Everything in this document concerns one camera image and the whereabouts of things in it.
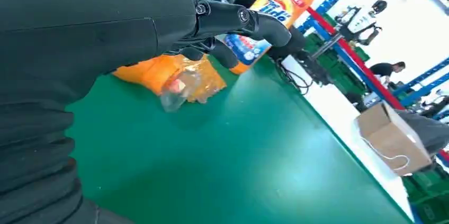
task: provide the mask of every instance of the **green table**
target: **green table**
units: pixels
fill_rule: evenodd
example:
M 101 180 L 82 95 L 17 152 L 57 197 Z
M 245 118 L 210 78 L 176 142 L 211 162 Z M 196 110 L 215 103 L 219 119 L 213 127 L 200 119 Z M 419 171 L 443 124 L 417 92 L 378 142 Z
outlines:
M 165 113 L 100 78 L 69 135 L 85 194 L 136 223 L 410 223 L 268 59 L 206 105 Z

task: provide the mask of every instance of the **white string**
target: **white string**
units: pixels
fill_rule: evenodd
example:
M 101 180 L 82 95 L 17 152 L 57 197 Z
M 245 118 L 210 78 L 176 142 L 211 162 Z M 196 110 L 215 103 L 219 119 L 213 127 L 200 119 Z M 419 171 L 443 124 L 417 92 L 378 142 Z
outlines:
M 404 168 L 406 168 L 407 166 L 408 166 L 408 164 L 410 163 L 410 159 L 409 159 L 409 157 L 407 157 L 407 156 L 405 156 L 405 155 L 397 155 L 397 156 L 394 156 L 393 158 L 390 158 L 390 157 L 387 157 L 387 156 L 385 156 L 385 155 L 383 155 L 383 154 L 381 154 L 376 148 L 374 148 L 374 146 L 367 140 L 367 139 L 365 139 L 364 137 L 361 137 L 360 136 L 360 138 L 362 138 L 363 139 L 363 141 L 365 141 L 378 155 L 380 155 L 380 156 L 382 156 L 382 157 L 384 157 L 385 159 L 388 159 L 388 160 L 395 160 L 395 159 L 397 159 L 397 158 L 405 158 L 406 160 L 407 160 L 407 163 L 405 164 L 405 165 L 403 165 L 403 166 L 401 166 L 401 167 L 398 167 L 398 168 L 394 168 L 393 170 L 401 170 L 401 169 L 404 169 Z

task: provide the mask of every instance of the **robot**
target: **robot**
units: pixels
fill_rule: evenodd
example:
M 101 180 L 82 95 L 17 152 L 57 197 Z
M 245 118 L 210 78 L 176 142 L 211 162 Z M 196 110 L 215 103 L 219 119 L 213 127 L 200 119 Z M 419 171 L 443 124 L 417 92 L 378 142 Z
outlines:
M 379 35 L 380 31 L 382 31 L 382 28 L 376 25 L 376 15 L 386 8 L 387 2 L 383 0 L 376 1 L 371 8 L 349 7 L 348 11 L 335 17 L 335 21 L 339 24 L 339 33 L 348 42 L 355 41 L 364 46 L 368 46 Z M 360 39 L 361 34 L 370 29 L 373 32 L 366 39 Z

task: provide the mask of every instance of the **cardboard box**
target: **cardboard box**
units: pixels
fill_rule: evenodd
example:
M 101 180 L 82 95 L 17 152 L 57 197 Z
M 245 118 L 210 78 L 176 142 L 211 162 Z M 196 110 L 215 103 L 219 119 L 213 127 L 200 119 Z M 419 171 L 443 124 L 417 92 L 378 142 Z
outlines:
M 387 103 L 371 107 L 357 118 L 357 123 L 361 136 L 398 175 L 413 173 L 432 163 L 419 136 Z

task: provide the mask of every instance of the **detergent bottle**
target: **detergent bottle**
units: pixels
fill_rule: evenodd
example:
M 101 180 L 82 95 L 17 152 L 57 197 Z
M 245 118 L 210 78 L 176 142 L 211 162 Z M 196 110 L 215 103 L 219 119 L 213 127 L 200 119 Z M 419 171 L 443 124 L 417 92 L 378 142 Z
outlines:
M 250 9 L 269 14 L 289 28 L 312 2 L 313 0 L 256 0 Z M 235 74 L 248 70 L 271 47 L 266 40 L 255 41 L 235 34 L 226 35 L 223 42 L 239 59 L 239 64 L 230 69 Z

